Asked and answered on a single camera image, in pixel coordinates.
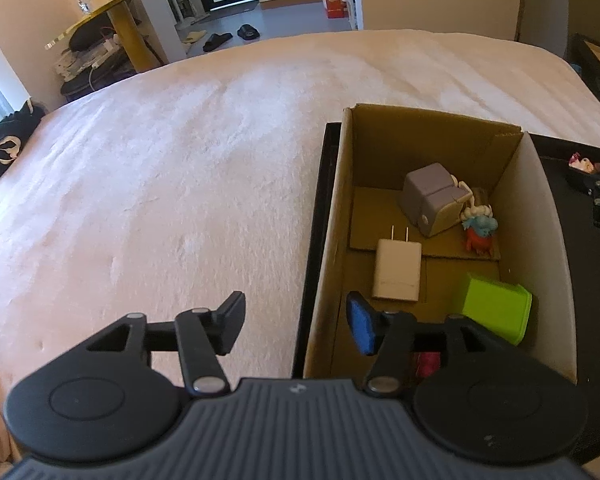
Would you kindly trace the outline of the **blue red doll figurine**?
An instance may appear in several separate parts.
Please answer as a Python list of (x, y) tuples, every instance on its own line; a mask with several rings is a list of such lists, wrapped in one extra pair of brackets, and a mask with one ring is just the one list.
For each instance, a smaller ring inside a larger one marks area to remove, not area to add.
[(465, 249), (478, 256), (494, 256), (493, 235), (498, 220), (482, 188), (473, 188), (471, 198), (460, 213), (460, 224), (465, 233)]

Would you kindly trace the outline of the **brown hair doll figurine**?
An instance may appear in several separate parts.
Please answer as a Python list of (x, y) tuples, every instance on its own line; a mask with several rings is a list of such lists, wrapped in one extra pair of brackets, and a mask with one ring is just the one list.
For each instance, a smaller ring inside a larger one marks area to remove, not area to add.
[(582, 157), (579, 153), (574, 153), (570, 157), (568, 166), (582, 172), (582, 174), (600, 174), (600, 162), (592, 162), (592, 160)]

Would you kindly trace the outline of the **red small toy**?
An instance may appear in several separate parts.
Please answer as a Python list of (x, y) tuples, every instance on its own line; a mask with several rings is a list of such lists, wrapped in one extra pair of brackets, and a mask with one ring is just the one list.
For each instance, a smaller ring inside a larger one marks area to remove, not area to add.
[(418, 379), (426, 379), (440, 370), (441, 354), (439, 352), (417, 352), (414, 355), (414, 375)]

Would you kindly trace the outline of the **white power adapter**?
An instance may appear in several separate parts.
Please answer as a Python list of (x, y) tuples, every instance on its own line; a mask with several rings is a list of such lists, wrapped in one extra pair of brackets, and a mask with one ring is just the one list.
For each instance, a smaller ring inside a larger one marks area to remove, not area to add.
[(372, 296), (379, 299), (417, 302), (422, 275), (422, 244), (394, 238), (394, 226), (389, 238), (378, 240), (375, 256)]

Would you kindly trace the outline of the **black tray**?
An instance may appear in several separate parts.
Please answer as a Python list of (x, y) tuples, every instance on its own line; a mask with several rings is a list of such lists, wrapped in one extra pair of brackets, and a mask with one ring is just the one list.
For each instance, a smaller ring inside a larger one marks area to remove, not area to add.
[[(295, 375), (304, 375), (306, 350), (312, 326), (317, 282), (320, 279), (323, 245), (341, 124), (328, 125), (318, 170), (318, 190), (310, 238), (310, 258), (301, 304)], [(567, 177), (568, 160), (574, 153), (600, 162), (600, 148), (529, 134), (538, 153), (557, 208), (566, 246), (576, 316), (577, 372), (573, 380), (588, 401), (588, 424), (576, 448), (586, 463), (600, 456), (600, 228), (593, 223), (592, 198), (573, 188)]]

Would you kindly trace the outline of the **green box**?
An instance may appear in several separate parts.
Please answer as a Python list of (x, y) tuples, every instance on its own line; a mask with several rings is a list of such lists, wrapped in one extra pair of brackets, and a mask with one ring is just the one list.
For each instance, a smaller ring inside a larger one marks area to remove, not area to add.
[(526, 334), (533, 296), (521, 285), (467, 273), (460, 282), (457, 309), (510, 344), (518, 346)]

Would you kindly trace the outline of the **brown cardboard box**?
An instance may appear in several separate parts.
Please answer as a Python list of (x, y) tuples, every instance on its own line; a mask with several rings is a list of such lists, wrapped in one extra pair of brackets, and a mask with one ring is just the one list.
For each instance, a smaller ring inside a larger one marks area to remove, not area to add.
[[(406, 175), (434, 162), (486, 192), (498, 220), (492, 252), (468, 252), (460, 226), (423, 236), (401, 211)], [(387, 301), (387, 309), (439, 323), (460, 307), (469, 273), (520, 285), (534, 299), (521, 349), (565, 378), (577, 378), (562, 227), (539, 155), (520, 127), (419, 108), (358, 104), (344, 111), (306, 376), (361, 379), (370, 367), (354, 348), (344, 303), (352, 290), (372, 294), (375, 250), (383, 238), (422, 246), (418, 300)]]

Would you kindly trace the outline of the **purple beige toy block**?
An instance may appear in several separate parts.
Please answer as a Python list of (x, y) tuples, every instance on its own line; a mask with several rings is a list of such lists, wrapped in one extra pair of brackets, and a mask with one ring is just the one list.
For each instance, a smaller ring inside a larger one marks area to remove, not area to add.
[(404, 179), (399, 206), (424, 237), (433, 237), (460, 223), (460, 214), (472, 192), (441, 164), (409, 172)]

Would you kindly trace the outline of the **white fluffy bed blanket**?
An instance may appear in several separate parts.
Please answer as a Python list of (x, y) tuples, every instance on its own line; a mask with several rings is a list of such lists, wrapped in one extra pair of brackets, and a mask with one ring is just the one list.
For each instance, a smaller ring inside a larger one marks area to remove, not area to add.
[(0, 408), (123, 315), (170, 321), (234, 290), (228, 378), (288, 377), (324, 130), (358, 103), (600, 146), (600, 102), (565, 61), (466, 34), (275, 38), (92, 93), (46, 115), (0, 179)]

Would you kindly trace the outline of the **black ghost-face mask garment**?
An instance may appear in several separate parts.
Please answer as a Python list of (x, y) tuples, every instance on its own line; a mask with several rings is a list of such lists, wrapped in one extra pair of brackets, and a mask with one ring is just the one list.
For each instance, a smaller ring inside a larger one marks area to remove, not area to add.
[(45, 115), (44, 107), (27, 100), (20, 110), (0, 121), (0, 179), (22, 153)]

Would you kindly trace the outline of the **round yellow side table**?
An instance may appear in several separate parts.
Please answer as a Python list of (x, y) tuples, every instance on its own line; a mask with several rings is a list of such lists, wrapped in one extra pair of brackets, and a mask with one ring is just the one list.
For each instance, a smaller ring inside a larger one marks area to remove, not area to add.
[(154, 29), (159, 44), (162, 47), (164, 61), (158, 54), (155, 54), (153, 50), (148, 48), (148, 43), (140, 33), (140, 29), (132, 17), (128, 1), (110, 0), (102, 4), (91, 13), (83, 15), (79, 21), (50, 40), (45, 45), (45, 49), (50, 50), (56, 44), (59, 44), (61, 40), (69, 38), (79, 27), (86, 25), (99, 15), (105, 13), (111, 25), (114, 26), (114, 31), (118, 35), (121, 47), (125, 50), (137, 73), (148, 72), (148, 70), (153, 70), (158, 66), (184, 60), (186, 58), (185, 49), (174, 25), (171, 26), (173, 32), (170, 32), (169, 29), (161, 29), (153, 21), (150, 21), (151, 27)]

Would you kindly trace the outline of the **left black slipper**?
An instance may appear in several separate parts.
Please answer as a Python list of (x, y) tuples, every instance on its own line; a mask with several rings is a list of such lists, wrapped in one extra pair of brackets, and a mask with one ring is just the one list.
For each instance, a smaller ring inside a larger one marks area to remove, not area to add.
[(233, 35), (230, 32), (223, 32), (222, 34), (212, 34), (209, 39), (202, 46), (204, 53), (213, 52), (219, 47), (224, 46), (227, 42), (233, 39)]

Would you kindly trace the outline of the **black slipper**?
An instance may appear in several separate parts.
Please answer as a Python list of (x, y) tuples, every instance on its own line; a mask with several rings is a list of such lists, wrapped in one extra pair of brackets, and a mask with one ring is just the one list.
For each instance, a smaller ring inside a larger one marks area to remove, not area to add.
[(233, 35), (230, 32), (223, 32), (222, 34), (212, 34), (209, 39), (202, 46), (204, 53), (213, 52), (219, 47), (224, 46), (227, 42), (233, 39)]
[(260, 38), (260, 32), (250, 24), (243, 24), (238, 28), (237, 36), (244, 41), (252, 41)]

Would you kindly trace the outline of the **black stool with clutter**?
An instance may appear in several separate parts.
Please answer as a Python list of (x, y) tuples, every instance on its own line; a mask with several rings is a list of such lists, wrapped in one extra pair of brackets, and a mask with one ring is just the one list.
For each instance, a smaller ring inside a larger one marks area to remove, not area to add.
[(133, 77), (136, 70), (111, 25), (84, 25), (69, 39), (55, 65), (67, 103)]

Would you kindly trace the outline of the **right black slipper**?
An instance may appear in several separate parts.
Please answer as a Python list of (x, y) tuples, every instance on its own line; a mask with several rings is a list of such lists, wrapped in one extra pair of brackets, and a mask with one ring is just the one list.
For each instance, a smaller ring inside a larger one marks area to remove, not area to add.
[(238, 28), (237, 36), (244, 41), (252, 41), (260, 38), (260, 32), (250, 24), (243, 24)]

